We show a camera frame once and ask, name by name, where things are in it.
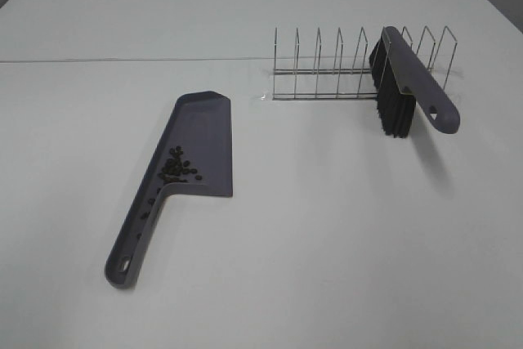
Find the grey plastic dustpan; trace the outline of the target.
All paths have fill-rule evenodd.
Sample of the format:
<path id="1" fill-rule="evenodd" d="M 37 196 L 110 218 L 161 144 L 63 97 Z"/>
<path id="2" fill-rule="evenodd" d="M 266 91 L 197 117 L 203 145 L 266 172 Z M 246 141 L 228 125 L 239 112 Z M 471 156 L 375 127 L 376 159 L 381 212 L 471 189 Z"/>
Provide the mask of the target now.
<path id="1" fill-rule="evenodd" d="M 181 145 L 202 181 L 173 183 L 162 188 L 144 224 L 145 201 L 160 181 L 156 174 L 168 150 Z M 117 289 L 136 284 L 165 200 L 172 195 L 229 198 L 233 195 L 232 122 L 230 99 L 217 92 L 185 94 L 176 101 L 132 205 L 105 264 L 105 278 Z"/>

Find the pile of coffee beans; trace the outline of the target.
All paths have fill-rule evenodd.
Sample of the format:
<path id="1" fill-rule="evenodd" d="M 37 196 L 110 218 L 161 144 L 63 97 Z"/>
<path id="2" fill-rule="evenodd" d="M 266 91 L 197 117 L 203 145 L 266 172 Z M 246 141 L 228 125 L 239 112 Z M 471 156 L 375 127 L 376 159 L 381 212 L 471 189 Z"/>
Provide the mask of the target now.
<path id="1" fill-rule="evenodd" d="M 181 145 L 175 145 L 168 150 L 168 156 L 163 166 L 156 174 L 156 179 L 160 181 L 157 186 L 153 187 L 153 195 L 145 201 L 147 210 L 140 214 L 139 222 L 145 223 L 150 215 L 150 209 L 153 207 L 162 188 L 173 183 L 188 183 L 191 181 L 202 181 L 203 176 L 199 170 L 191 164 L 185 156 L 185 151 Z"/>

